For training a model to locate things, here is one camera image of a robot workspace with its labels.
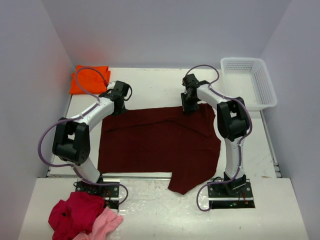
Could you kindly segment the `dark red t-shirt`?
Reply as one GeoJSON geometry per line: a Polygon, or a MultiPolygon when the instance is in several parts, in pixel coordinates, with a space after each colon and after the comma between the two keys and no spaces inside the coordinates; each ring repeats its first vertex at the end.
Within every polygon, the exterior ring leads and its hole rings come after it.
{"type": "Polygon", "coordinates": [[[184,114],[180,106],[129,110],[102,121],[98,170],[171,173],[169,190],[186,194],[213,177],[221,141],[208,104],[184,114]]]}

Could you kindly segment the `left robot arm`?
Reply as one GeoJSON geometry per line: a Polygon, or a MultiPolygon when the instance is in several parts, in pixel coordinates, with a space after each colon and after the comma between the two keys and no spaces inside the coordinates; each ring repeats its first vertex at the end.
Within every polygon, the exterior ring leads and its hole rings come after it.
{"type": "Polygon", "coordinates": [[[55,128],[52,153],[70,163],[85,183],[102,186],[101,173],[90,159],[90,132],[108,116],[126,112],[125,102],[132,96],[132,87],[116,81],[111,89],[96,96],[90,107],[72,118],[61,118],[55,128]]]}

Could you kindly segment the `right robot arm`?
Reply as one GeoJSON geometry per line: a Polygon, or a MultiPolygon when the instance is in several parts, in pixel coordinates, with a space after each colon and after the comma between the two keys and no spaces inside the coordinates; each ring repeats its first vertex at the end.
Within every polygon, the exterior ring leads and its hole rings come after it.
{"type": "Polygon", "coordinates": [[[216,110],[217,129],[224,139],[226,150],[222,184],[229,191],[243,187],[247,180],[243,167],[243,145],[252,130],[252,120],[244,100],[215,91],[208,81],[199,81],[194,74],[186,75],[182,79],[182,85],[185,87],[181,93],[184,114],[197,111],[200,101],[206,102],[216,110]]]}

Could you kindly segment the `orange folded t-shirt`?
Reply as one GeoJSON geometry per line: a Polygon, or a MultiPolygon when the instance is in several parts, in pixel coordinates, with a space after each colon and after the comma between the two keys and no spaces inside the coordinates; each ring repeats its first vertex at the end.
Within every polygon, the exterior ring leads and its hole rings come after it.
{"type": "MultiPolygon", "coordinates": [[[[71,84],[70,84],[70,95],[83,95],[85,92],[79,88],[79,86],[76,83],[76,71],[78,71],[80,68],[83,68],[83,65],[77,65],[75,72],[72,73],[71,77],[71,84]]],[[[106,83],[108,84],[110,81],[111,71],[109,70],[108,66],[91,66],[91,68],[97,70],[100,72],[106,83]]],[[[101,94],[107,90],[107,87],[103,81],[103,78],[99,73],[97,73],[95,70],[90,69],[84,69],[81,70],[80,73],[77,76],[77,80],[79,84],[88,92],[92,94],[101,94]]]]}

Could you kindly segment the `white plastic basket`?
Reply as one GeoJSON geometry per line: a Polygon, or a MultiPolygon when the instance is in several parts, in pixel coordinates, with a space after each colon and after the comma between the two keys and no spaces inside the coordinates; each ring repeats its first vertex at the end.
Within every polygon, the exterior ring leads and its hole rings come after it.
{"type": "Polygon", "coordinates": [[[226,94],[243,98],[249,111],[262,111],[277,105],[276,93],[262,59],[224,57],[220,66],[226,94]]]}

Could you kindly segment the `pink crumpled t-shirt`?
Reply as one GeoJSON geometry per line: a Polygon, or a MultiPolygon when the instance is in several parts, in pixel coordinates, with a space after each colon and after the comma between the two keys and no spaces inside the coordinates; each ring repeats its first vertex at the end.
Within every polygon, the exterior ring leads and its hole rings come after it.
{"type": "Polygon", "coordinates": [[[91,233],[79,233],[74,240],[105,240],[123,222],[123,217],[106,207],[93,223],[91,233]]]}

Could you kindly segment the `crimson crumpled t-shirt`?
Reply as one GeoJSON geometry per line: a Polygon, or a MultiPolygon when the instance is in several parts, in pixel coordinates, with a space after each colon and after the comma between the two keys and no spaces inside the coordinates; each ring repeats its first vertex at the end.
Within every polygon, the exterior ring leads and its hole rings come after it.
{"type": "Polygon", "coordinates": [[[50,212],[48,224],[53,229],[52,239],[72,240],[79,233],[91,233],[94,221],[104,209],[102,197],[84,191],[72,192],[50,212]]]}

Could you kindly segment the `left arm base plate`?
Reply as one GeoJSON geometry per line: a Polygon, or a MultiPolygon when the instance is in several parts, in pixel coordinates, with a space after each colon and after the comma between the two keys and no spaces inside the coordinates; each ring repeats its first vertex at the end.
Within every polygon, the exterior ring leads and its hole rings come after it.
{"type": "Polygon", "coordinates": [[[97,186],[79,180],[74,182],[73,186],[75,187],[76,192],[86,192],[104,198],[106,207],[118,210],[120,186],[118,182],[107,182],[107,184],[110,185],[97,186]]]}

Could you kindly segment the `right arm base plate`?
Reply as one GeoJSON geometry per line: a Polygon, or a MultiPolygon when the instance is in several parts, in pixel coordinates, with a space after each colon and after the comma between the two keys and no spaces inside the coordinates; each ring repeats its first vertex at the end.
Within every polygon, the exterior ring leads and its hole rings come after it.
{"type": "Polygon", "coordinates": [[[255,208],[251,182],[231,189],[226,184],[211,184],[207,186],[209,208],[216,209],[253,209],[255,208]]]}

